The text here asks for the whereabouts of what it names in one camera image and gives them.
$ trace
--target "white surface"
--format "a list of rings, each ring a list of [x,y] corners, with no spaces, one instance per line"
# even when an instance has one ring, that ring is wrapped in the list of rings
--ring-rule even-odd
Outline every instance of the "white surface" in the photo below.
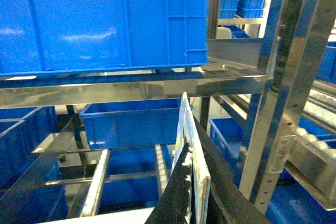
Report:
[[[227,27],[218,27],[216,39],[231,39],[231,30]]]
[[[153,211],[151,208],[143,208],[124,212],[114,212],[106,215],[82,217],[67,220],[46,222],[49,224],[144,224]]]

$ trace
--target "bolt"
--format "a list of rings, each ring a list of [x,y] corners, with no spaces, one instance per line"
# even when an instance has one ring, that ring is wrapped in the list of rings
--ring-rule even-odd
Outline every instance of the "bolt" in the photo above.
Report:
[[[58,160],[60,163],[64,163],[67,160],[65,155],[61,155],[61,158]]]

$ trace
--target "metal bracket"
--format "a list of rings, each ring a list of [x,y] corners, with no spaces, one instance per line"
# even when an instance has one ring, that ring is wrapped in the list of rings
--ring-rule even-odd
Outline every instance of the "metal bracket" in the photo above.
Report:
[[[295,135],[283,136],[280,138],[270,164],[270,173],[282,173],[294,140]]]

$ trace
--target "steel beam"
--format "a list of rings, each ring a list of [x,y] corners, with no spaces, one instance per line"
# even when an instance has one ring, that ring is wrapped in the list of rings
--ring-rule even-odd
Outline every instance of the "steel beam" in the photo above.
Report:
[[[255,70],[227,68],[214,74],[179,72],[2,81],[0,108],[180,98],[185,91],[190,97],[260,93],[265,80],[266,76]]]
[[[25,204],[28,203],[35,188],[44,182],[45,177],[58,161],[58,152],[66,149],[74,136],[72,119],[33,162],[15,184],[0,199],[0,223],[12,223]]]

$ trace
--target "blue plastic bin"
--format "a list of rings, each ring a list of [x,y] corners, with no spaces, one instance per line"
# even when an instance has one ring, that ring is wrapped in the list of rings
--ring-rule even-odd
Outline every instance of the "blue plastic bin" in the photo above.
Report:
[[[336,211],[327,211],[299,183],[277,186],[266,217],[273,224],[334,224]]]
[[[234,18],[236,16],[237,9],[224,9],[219,10],[219,18]]]
[[[238,6],[245,9],[262,9],[265,0],[239,0]]]
[[[233,31],[232,32],[232,39],[246,39],[251,38],[246,32],[242,31]]]
[[[210,138],[233,169],[236,168],[243,129],[232,118],[210,119]]]
[[[79,114],[91,149],[175,143],[179,99],[88,104]]]
[[[260,18],[264,9],[245,9],[240,6],[237,7],[237,15],[242,18]]]
[[[207,63],[207,0],[0,0],[0,77]]]
[[[317,73],[317,78],[336,82],[336,41],[328,43]]]
[[[237,9],[239,0],[220,0],[220,9]]]
[[[1,120],[24,120],[22,138],[26,154],[30,154],[57,128],[55,107],[0,109]]]

